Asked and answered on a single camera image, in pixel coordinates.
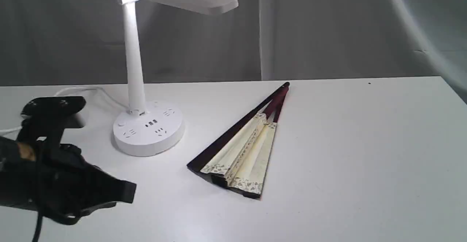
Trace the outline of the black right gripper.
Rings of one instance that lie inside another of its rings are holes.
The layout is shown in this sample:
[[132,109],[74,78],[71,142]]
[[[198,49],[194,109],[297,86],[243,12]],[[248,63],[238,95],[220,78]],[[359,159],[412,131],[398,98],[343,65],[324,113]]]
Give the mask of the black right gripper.
[[1,137],[1,206],[36,211],[66,226],[117,202],[133,203],[137,184],[93,172],[73,145],[51,145],[44,137],[24,143]]

